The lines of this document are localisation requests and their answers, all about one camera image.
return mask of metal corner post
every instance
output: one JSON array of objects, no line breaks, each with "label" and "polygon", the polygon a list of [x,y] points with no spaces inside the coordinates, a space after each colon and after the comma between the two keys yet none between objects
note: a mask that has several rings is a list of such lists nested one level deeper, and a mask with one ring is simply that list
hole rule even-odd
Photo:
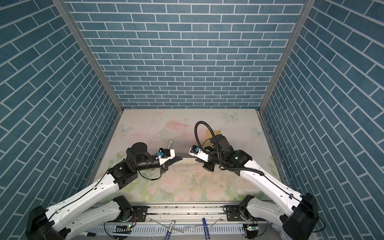
[{"label": "metal corner post", "polygon": [[75,19],[73,18],[72,14],[70,13],[67,5],[65,4],[64,0],[52,0],[53,4],[55,5],[56,9],[60,13],[61,17],[63,18],[64,22],[66,23],[67,27],[71,31],[73,37],[75,38],[76,42],[78,43],[79,47],[83,51],[85,57],[88,59],[91,67],[95,71],[96,75],[98,76],[100,82],[104,86],[105,90],[107,91],[108,95],[112,99],[112,102],[115,104],[116,108],[120,113],[123,111],[123,107],[121,103],[119,102],[117,96],[113,92],[110,84],[108,83],[107,78],[105,77],[103,70],[101,69],[99,63],[97,62],[96,58],[94,57],[91,49],[89,48],[87,42],[85,41],[78,25],[75,22]]},{"label": "metal corner post", "polygon": [[301,30],[303,29],[304,23],[307,20],[315,2],[316,2],[316,0],[306,0],[306,2],[304,3],[304,5],[300,11],[297,22],[296,22],[296,24],[292,30],[292,34],[288,40],[288,43],[284,49],[283,54],[281,55],[279,64],[277,65],[276,70],[272,75],[271,81],[270,81],[270,83],[269,83],[269,85],[265,91],[264,97],[263,97],[262,102],[260,104],[259,111],[261,113],[264,111],[266,104],[267,104],[269,98],[271,97],[273,89],[275,88],[276,83],[279,80],[279,77],[283,71],[283,68],[284,68],[285,64],[287,63],[288,57],[291,54],[292,49],[295,46],[297,39],[299,38]]}]

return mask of blue brick wall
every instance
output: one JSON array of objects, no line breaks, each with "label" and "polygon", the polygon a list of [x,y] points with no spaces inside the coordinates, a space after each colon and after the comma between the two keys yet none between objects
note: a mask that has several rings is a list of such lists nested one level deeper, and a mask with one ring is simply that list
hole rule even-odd
[{"label": "blue brick wall", "polygon": [[304,1],[66,3],[125,108],[255,108]]},{"label": "blue brick wall", "polygon": [[317,0],[265,108],[322,239],[384,239],[383,16],[382,1]]},{"label": "blue brick wall", "polygon": [[0,236],[18,239],[84,187],[118,113],[51,0],[0,6]]}]

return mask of floral tabletop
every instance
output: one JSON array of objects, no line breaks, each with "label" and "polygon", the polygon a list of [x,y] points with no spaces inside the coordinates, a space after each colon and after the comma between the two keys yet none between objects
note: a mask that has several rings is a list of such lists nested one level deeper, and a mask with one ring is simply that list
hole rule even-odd
[{"label": "floral tabletop", "polygon": [[[190,157],[189,148],[196,144],[194,126],[197,121],[207,122],[213,130],[221,131],[235,150],[251,155],[261,167],[280,179],[268,143],[253,109],[134,109],[125,110],[98,169],[96,179],[126,157],[125,151],[136,142],[144,142],[148,152],[154,154],[166,148],[173,140],[176,155]],[[209,136],[205,126],[198,127],[198,137],[203,143]],[[141,171],[148,178],[157,178],[159,170]],[[249,181],[233,172],[215,167],[208,172],[202,164],[182,160],[156,181],[139,177],[102,202],[124,195],[130,202],[193,202],[239,201],[247,194],[268,200],[263,192]]]}]

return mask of robotic arm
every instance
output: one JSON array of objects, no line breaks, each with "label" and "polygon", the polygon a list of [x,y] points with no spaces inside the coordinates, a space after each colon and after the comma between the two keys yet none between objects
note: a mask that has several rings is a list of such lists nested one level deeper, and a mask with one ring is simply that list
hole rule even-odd
[{"label": "robotic arm", "polygon": [[[197,137],[197,127],[200,124],[210,130],[212,147],[202,148]],[[282,226],[286,239],[309,238],[319,219],[314,196],[309,193],[304,196],[282,184],[265,172],[250,155],[242,150],[235,151],[223,135],[215,136],[205,122],[200,121],[195,125],[195,137],[198,145],[193,145],[189,154],[197,157],[196,161],[202,162],[206,170],[213,172],[215,165],[220,165],[221,170],[232,171],[255,184],[275,202],[263,202],[248,195],[239,204],[243,219],[261,217]],[[69,240],[104,222],[128,221],[133,218],[133,210],[124,196],[116,197],[108,204],[91,211],[82,212],[135,180],[141,170],[159,168],[161,177],[171,164],[182,159],[175,156],[173,149],[160,148],[157,154],[150,155],[147,145],[142,142],[132,145],[126,153],[127,158],[108,169],[90,186],[46,209],[42,206],[33,209],[26,228],[28,240]]]}]

